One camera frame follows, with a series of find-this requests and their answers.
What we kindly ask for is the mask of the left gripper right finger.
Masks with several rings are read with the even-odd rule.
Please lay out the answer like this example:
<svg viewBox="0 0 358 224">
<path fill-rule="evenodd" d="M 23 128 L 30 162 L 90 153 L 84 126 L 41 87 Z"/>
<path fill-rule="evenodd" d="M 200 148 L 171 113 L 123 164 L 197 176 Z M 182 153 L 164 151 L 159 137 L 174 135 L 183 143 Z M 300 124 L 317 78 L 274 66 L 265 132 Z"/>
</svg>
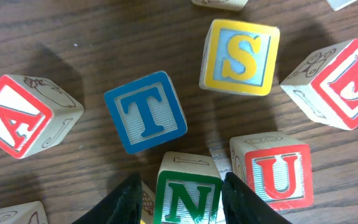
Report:
<svg viewBox="0 0 358 224">
<path fill-rule="evenodd" d="M 223 181 L 222 200 L 227 224 L 291 224 L 233 172 Z"/>
</svg>

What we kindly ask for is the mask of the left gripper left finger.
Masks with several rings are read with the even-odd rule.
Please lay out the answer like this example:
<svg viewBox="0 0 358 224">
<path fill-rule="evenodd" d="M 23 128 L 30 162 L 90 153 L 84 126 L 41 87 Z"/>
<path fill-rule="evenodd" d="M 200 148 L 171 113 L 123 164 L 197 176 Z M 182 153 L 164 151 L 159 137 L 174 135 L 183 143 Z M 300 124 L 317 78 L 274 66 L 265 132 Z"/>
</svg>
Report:
<svg viewBox="0 0 358 224">
<path fill-rule="evenodd" d="M 73 224 L 139 224 L 142 193 L 140 174 L 133 173 Z"/>
</svg>

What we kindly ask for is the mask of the green N block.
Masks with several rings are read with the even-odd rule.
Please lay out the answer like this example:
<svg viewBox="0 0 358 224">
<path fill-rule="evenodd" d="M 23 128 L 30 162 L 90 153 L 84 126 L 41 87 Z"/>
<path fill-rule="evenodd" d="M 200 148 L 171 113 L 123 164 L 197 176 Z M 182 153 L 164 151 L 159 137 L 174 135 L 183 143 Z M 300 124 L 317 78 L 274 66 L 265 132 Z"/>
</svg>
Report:
<svg viewBox="0 0 358 224">
<path fill-rule="evenodd" d="M 158 172 L 154 223 L 216 223 L 222 183 L 212 157 L 166 152 Z"/>
</svg>

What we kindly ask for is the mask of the red E block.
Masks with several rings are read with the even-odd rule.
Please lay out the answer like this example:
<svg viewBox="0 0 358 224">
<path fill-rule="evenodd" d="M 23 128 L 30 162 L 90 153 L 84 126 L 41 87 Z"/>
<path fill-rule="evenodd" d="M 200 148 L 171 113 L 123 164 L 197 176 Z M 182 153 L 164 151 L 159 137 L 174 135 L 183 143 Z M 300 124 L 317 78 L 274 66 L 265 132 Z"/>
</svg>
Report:
<svg viewBox="0 0 358 224">
<path fill-rule="evenodd" d="M 310 120 L 358 127 L 358 39 L 312 52 L 280 87 Z"/>
</svg>

